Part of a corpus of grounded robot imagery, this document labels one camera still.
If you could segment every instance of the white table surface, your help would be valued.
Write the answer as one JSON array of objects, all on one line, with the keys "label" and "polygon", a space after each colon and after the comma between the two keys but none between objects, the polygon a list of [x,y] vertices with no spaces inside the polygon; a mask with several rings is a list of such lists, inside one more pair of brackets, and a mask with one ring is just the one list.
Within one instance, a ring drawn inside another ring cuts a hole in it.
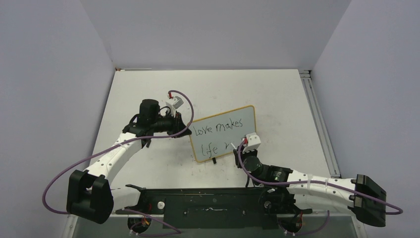
[{"label": "white table surface", "polygon": [[[175,89],[193,103],[195,119],[254,105],[262,163],[329,177],[315,123],[299,73],[281,70],[119,71],[115,73],[94,153],[111,146],[143,99],[158,100]],[[185,123],[188,103],[179,109]],[[189,137],[153,139],[121,169],[111,187],[146,188],[244,187],[246,175],[234,156],[194,160]]]}]

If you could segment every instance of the gray wall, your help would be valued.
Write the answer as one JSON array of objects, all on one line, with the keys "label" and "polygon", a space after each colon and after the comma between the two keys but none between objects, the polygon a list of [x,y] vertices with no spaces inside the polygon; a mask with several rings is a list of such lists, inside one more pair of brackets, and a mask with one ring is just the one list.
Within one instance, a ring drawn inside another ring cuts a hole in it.
[{"label": "gray wall", "polygon": [[61,237],[66,216],[41,194],[92,152],[113,66],[79,0],[2,0],[0,32],[0,237]]},{"label": "gray wall", "polygon": [[420,1],[353,0],[313,71],[340,171],[404,209],[370,237],[418,237]]},{"label": "gray wall", "polygon": [[312,69],[350,0],[81,0],[117,67]]}]

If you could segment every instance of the orange border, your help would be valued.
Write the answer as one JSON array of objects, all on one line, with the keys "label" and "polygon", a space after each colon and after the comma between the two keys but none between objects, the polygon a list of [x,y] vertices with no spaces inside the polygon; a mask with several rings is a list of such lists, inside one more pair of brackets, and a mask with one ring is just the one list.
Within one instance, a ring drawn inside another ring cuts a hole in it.
[{"label": "orange border", "polygon": [[[215,115],[213,115],[213,116],[208,116],[208,117],[205,117],[205,118],[201,118],[201,119],[198,119],[198,120],[194,120],[193,122],[197,122],[197,121],[201,121],[201,120],[205,120],[205,119],[213,118],[213,117],[216,117],[216,116],[219,116],[219,115],[223,115],[223,114],[226,114],[226,113],[231,113],[231,112],[234,112],[234,111],[237,111],[237,110],[241,110],[241,109],[244,109],[244,108],[248,108],[248,107],[252,107],[252,108],[254,109],[254,125],[255,125],[255,132],[257,132],[257,119],[256,119],[256,116],[255,116],[255,107],[254,107],[253,105],[248,105],[248,106],[244,106],[244,107],[241,107],[241,108],[233,109],[233,110],[230,110],[230,111],[227,111],[227,112],[218,113],[218,114],[215,114]],[[205,161],[212,160],[212,158],[209,158],[209,159],[206,159],[206,160],[201,160],[201,161],[198,161],[198,160],[197,160],[197,155],[196,155],[196,152],[195,152],[195,150],[194,150],[193,139],[191,138],[191,135],[190,135],[190,142],[191,142],[191,147],[193,148],[194,158],[195,158],[195,160],[196,160],[198,163],[202,163],[202,162],[205,162]],[[222,155],[215,156],[214,158],[219,158],[219,157],[222,157],[222,156],[225,156],[225,155],[231,154],[231,153],[233,153],[233,151],[232,151],[232,152],[228,152],[228,153],[224,153],[224,154],[222,154]]]}]

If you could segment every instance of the purple cable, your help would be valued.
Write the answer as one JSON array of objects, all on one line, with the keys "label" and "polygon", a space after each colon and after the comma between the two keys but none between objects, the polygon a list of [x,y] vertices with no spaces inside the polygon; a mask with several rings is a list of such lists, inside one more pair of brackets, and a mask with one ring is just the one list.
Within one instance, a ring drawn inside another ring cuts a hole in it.
[{"label": "purple cable", "polygon": [[180,134],[184,133],[184,132],[188,129],[188,127],[190,127],[191,123],[193,123],[193,119],[194,119],[194,108],[193,108],[193,104],[191,103],[190,99],[189,99],[187,96],[185,96],[185,94],[183,94],[183,93],[181,93],[181,92],[179,92],[179,91],[176,91],[176,90],[169,90],[169,92],[168,92],[168,93],[177,93],[177,94],[180,94],[180,95],[181,95],[181,96],[183,96],[183,97],[184,97],[184,98],[188,101],[188,103],[190,104],[190,107],[191,107],[191,119],[190,119],[190,121],[188,122],[187,126],[186,126],[186,127],[185,127],[182,131],[180,131],[180,132],[178,132],[178,133],[175,133],[175,134],[172,134],[172,135],[141,136],[141,137],[136,137],[136,138],[133,138],[133,139],[129,139],[129,140],[126,140],[126,141],[124,141],[124,142],[122,142],[122,143],[120,143],[120,144],[117,144],[117,145],[114,145],[114,146],[112,146],[112,147],[109,147],[108,149],[106,149],[106,150],[104,150],[104,151],[101,151],[101,152],[98,152],[98,153],[96,153],[96,154],[94,154],[94,155],[91,155],[91,156],[89,156],[88,158],[85,158],[85,159],[83,159],[83,160],[81,160],[81,161],[79,161],[79,162],[74,163],[73,165],[70,165],[67,169],[65,169],[65,170],[61,171],[61,172],[60,172],[57,176],[55,176],[55,177],[51,180],[51,182],[50,182],[50,183],[48,183],[47,187],[45,188],[44,192],[42,193],[42,204],[44,205],[44,207],[45,207],[45,208],[47,208],[49,211],[54,212],[54,213],[57,213],[57,214],[70,214],[70,213],[68,213],[68,212],[58,211],[58,210],[55,210],[55,209],[53,209],[52,207],[50,207],[50,206],[47,204],[47,201],[46,201],[46,196],[47,196],[47,192],[48,192],[49,188],[52,186],[52,184],[53,184],[53,183],[55,183],[55,181],[57,181],[57,179],[58,179],[59,177],[61,177],[63,174],[65,174],[65,173],[66,173],[67,171],[69,171],[70,169],[72,169],[72,168],[74,168],[74,167],[78,166],[79,164],[81,164],[81,163],[83,163],[83,162],[86,162],[86,161],[89,161],[89,160],[91,160],[91,159],[93,159],[93,158],[95,158],[95,157],[97,157],[97,156],[99,156],[99,155],[103,155],[103,154],[105,154],[105,153],[107,153],[107,152],[109,152],[109,151],[111,151],[111,150],[113,150],[113,149],[115,149],[115,148],[117,148],[117,147],[119,147],[119,146],[123,145],[123,144],[130,143],[131,141],[141,140],[141,139],[172,138],[172,137],[176,137],[176,136],[178,136],[178,135],[180,135]]},{"label": "purple cable", "polygon": [[288,230],[284,229],[284,228],[281,226],[281,224],[280,224],[280,223],[278,223],[278,224],[279,224],[279,226],[280,226],[280,227],[281,227],[284,231],[286,231],[286,233],[288,233],[288,234],[292,234],[293,236],[304,236],[304,235],[313,234],[313,233],[315,233],[315,232],[319,232],[320,230],[324,229],[324,227],[328,224],[328,222],[329,222],[329,211],[327,211],[327,219],[325,219],[324,224],[322,224],[322,226],[318,227],[318,229],[315,229],[315,230],[313,230],[313,231],[294,233],[294,232],[290,232],[290,231],[288,231]]},{"label": "purple cable", "polygon": [[[132,213],[137,213],[137,214],[139,214],[139,215],[142,215],[142,216],[148,217],[148,218],[150,218],[150,219],[152,219],[152,220],[154,220],[154,221],[156,221],[156,222],[159,222],[159,223],[161,223],[162,225],[167,226],[167,227],[169,227],[169,228],[171,228],[172,230],[174,230],[174,231],[175,231],[175,232],[170,232],[170,233],[153,234],[153,235],[146,235],[146,234],[140,234],[140,233],[139,233],[139,236],[141,236],[141,237],[162,237],[162,236],[170,236],[170,235],[177,235],[177,234],[181,234],[181,231],[180,231],[178,228],[176,228],[176,227],[174,227],[174,226],[171,226],[170,224],[168,224],[168,223],[166,223],[166,222],[164,222],[164,221],[158,220],[157,218],[154,218],[154,217],[152,217],[152,216],[150,216],[150,215],[148,215],[148,214],[146,214],[146,213],[143,213],[143,212],[138,212],[138,211],[134,211],[134,210],[131,210],[131,209],[124,209],[124,211],[132,212]],[[133,230],[133,228],[134,228],[136,225],[138,225],[138,224],[141,224],[141,222],[137,222],[136,224],[132,225],[132,226],[130,227],[130,231],[132,231],[132,230]]]},{"label": "purple cable", "polygon": [[[245,166],[244,166],[244,163],[242,162],[242,159],[241,159],[241,149],[242,149],[242,146],[244,145],[244,141],[242,141],[241,142],[241,144],[238,146],[238,158],[239,158],[239,163],[241,164],[241,167],[242,167],[242,169],[244,170],[244,172],[248,175],[248,177],[250,177],[252,180],[254,180],[254,181],[256,181],[256,182],[259,182],[259,183],[262,183],[262,184],[266,184],[266,185],[277,185],[277,186],[285,186],[285,185],[291,185],[291,184],[300,184],[300,183],[308,183],[308,181],[306,180],[306,181],[293,181],[293,182],[266,182],[266,181],[262,181],[262,180],[259,180],[258,178],[256,178],[256,177],[254,177],[254,176],[252,176],[246,169],[245,169]],[[369,196],[369,195],[367,195],[367,194],[364,194],[364,193],[361,193],[361,192],[358,192],[358,191],[355,191],[355,190],[351,190],[351,189],[349,189],[349,188],[346,188],[346,187],[342,187],[342,186],[339,186],[339,185],[335,185],[335,184],[332,184],[332,183],[329,183],[329,182],[327,182],[327,183],[325,183],[325,181],[317,181],[317,180],[311,180],[311,183],[318,183],[318,184],[326,184],[326,185],[328,185],[328,186],[331,186],[331,187],[334,187],[334,188],[338,188],[338,189],[341,189],[341,190],[344,190],[344,191],[347,191],[347,192],[351,192],[351,193],[354,193],[354,194],[356,194],[356,195],[359,195],[359,196],[362,196],[362,197],[365,197],[365,198],[368,198],[368,199],[370,199],[370,200],[373,200],[373,201],[375,201],[375,202],[379,202],[380,204],[383,204],[383,205],[385,205],[385,206],[388,206],[388,207],[391,207],[391,208],[394,208],[395,210],[398,210],[398,212],[385,212],[385,214],[386,215],[399,215],[399,214],[402,214],[403,213],[403,209],[401,209],[401,208],[399,208],[399,207],[397,207],[397,206],[395,206],[395,205],[392,205],[392,204],[390,204],[390,203],[387,203],[387,202],[385,202],[385,201],[382,201],[382,200],[380,200],[380,199],[378,199],[378,198],[376,198],[376,197],[372,197],[372,196]]]}]

